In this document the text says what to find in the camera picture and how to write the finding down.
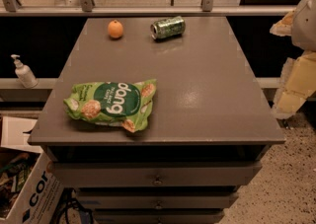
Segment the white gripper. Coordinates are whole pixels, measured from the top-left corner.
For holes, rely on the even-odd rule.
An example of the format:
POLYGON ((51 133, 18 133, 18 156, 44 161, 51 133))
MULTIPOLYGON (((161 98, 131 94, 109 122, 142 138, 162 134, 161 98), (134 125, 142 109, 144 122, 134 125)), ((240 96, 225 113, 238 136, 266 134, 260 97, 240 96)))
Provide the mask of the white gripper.
POLYGON ((290 37, 304 51, 297 59, 288 58, 281 70, 272 114, 277 119, 295 115, 316 92, 316 0, 301 0, 295 11, 273 24, 270 33, 290 37))

